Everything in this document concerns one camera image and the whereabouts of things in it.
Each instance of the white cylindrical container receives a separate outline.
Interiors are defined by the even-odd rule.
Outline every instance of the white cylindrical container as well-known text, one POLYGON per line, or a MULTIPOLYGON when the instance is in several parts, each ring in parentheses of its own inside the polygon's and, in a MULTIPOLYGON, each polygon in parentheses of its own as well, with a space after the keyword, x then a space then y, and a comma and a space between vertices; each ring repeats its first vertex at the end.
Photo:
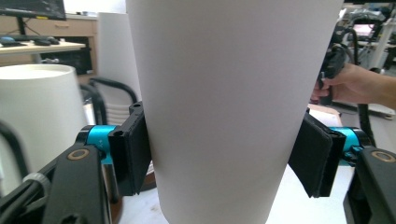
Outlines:
POLYGON ((127 1, 169 223, 265 222, 342 3, 127 1))
MULTIPOLYGON (((129 86, 138 101, 141 100, 139 78, 134 59, 134 45, 128 15, 98 13, 98 76, 129 86)), ((99 85, 107 107, 131 105, 131 99, 115 88, 99 85)))
MULTIPOLYGON (((44 167, 71 147, 87 124, 75 68, 57 64, 0 67, 0 120, 19 138, 29 172, 44 167)), ((14 162, 9 148, 0 146, 4 188, 9 192, 21 183, 21 177, 14 165, 6 165, 14 162)))

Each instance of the human hand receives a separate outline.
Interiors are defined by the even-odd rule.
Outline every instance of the human hand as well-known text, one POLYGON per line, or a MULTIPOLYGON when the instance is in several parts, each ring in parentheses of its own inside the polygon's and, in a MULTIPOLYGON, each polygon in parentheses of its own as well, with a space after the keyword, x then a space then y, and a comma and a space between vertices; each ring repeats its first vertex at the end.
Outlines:
POLYGON ((335 78, 322 80, 322 89, 316 83, 311 101, 318 101, 320 97, 328 96, 329 88, 332 87, 334 101, 355 104, 376 103, 381 91, 381 77, 382 75, 346 63, 335 78))

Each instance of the white table surface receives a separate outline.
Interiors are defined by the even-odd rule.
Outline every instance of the white table surface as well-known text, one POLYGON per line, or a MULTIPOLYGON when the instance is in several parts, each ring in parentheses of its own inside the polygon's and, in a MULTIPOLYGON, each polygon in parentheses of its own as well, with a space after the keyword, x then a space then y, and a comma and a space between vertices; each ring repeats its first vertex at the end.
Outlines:
MULTIPOLYGON (((336 108, 342 113, 344 126, 359 127, 357 112, 336 108)), ((396 153, 396 120, 371 117, 377 147, 396 153)), ((353 168, 340 166, 331 197, 308 198, 297 176, 286 168, 267 224, 344 224, 343 200, 353 176, 353 168)), ((156 189, 133 197, 124 197, 120 224, 168 224, 161 211, 156 189)))

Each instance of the keyboard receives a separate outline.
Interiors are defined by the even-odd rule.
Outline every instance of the keyboard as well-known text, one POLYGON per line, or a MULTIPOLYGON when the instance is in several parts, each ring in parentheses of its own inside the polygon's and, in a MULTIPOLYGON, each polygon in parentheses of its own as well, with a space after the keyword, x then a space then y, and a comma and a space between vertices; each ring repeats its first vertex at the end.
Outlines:
POLYGON ((13 38, 15 41, 31 41, 37 39, 47 39, 49 35, 0 35, 1 37, 8 36, 13 38))

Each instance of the desk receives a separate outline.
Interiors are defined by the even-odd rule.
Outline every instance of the desk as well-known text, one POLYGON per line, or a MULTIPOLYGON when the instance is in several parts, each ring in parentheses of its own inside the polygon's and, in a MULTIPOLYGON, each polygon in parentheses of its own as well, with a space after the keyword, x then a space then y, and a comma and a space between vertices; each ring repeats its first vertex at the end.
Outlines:
MULTIPOLYGON (((359 127, 359 116, 355 111, 335 108, 341 112, 344 126, 359 127)), ((396 153, 396 120, 371 117, 372 129, 379 148, 396 153)), ((286 168, 267 224, 345 224, 343 200, 353 176, 353 168, 340 166, 329 198, 308 198, 294 172, 286 168)), ((142 192, 133 197, 124 197, 120 224, 168 224, 161 212, 156 189, 142 192)))
POLYGON ((31 42, 22 42, 26 46, 0 48, 0 56, 31 54, 34 57, 35 63, 41 63, 40 53, 69 51, 85 48, 84 44, 76 44, 69 42, 60 42, 59 45, 51 46, 36 46, 31 42))

